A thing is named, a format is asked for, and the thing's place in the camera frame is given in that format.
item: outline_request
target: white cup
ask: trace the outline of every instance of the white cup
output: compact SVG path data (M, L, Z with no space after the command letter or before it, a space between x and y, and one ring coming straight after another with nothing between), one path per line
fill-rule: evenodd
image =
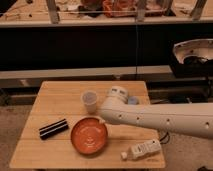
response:
M85 91L81 100L84 103L85 108L89 114L95 113L97 109L97 93L92 90Z

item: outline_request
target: orange object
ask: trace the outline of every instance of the orange object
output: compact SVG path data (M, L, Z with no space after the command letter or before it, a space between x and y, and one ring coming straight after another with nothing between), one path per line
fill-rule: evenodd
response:
M94 154L103 149L108 132L105 124L97 118L84 118L77 122L71 132L71 141L81 154Z
M103 1L103 11L107 17L124 17L135 15L135 0Z

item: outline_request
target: bottle cap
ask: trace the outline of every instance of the bottle cap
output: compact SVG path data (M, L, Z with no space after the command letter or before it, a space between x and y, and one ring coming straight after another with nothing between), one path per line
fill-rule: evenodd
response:
M127 159L127 152L122 152L121 153L121 159L126 160Z

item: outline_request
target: metal rod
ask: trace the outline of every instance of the metal rod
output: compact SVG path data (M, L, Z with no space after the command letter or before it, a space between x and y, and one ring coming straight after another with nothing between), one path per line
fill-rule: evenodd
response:
M139 0L138 1L138 9L137 9L137 21L143 22L146 14L146 2L147 0Z

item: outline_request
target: orange bowl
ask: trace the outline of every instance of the orange bowl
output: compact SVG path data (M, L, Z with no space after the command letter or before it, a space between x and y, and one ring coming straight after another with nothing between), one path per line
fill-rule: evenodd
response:
M108 132L97 118L84 118L71 131L71 142L81 154L94 154L106 145Z

